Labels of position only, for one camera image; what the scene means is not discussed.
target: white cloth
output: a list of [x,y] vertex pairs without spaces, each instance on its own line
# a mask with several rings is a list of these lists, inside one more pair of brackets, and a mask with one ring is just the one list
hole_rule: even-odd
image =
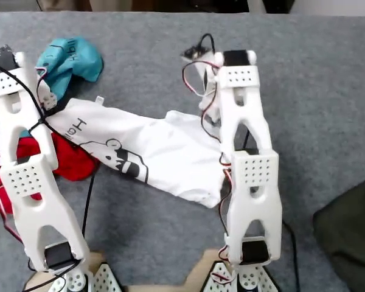
[[219,203],[220,145],[198,116],[169,111],[165,119],[152,119],[71,99],[47,121],[112,169],[207,207]]

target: dark green cloth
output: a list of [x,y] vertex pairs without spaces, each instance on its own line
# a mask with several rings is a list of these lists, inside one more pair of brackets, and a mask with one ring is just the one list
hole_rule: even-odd
[[365,292],[365,181],[313,217],[315,237],[353,292]]

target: teal fabric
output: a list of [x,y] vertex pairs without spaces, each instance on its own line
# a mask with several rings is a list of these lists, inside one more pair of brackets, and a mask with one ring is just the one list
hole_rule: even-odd
[[[47,68],[44,80],[60,100],[72,75],[80,76],[89,82],[97,81],[103,69],[103,59],[98,50],[81,37],[57,38],[48,45],[36,66]],[[21,133],[21,137],[28,135],[27,131]]]

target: red cloth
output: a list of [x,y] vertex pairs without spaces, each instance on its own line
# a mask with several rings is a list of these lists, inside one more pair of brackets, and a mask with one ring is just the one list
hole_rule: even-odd
[[[74,148],[68,141],[55,133],[52,134],[52,138],[58,158],[58,168],[54,171],[55,175],[60,175],[70,181],[79,181],[92,174],[97,164],[96,159],[92,160],[80,147]],[[18,158],[38,153],[40,153],[39,145],[34,138],[25,137],[19,140]],[[4,189],[0,190],[0,198],[5,211],[12,213],[11,202]]]

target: table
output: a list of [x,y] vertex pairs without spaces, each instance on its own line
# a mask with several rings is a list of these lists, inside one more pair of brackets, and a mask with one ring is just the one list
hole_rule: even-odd
[[[365,179],[365,18],[163,13],[0,13],[0,46],[33,62],[56,37],[82,35],[105,60],[95,83],[77,82],[69,96],[106,98],[136,114],[198,114],[181,81],[179,53],[204,32],[221,50],[258,55],[262,103],[280,155],[283,217],[299,244],[302,291],[345,291],[313,238],[311,216]],[[82,220],[87,181],[58,179]],[[119,176],[97,175],[86,239],[104,251],[124,285],[184,282],[207,248],[223,244],[217,211]],[[283,231],[280,260],[269,270],[294,291],[291,243]],[[0,291],[19,291],[30,272],[22,246],[0,219]]]

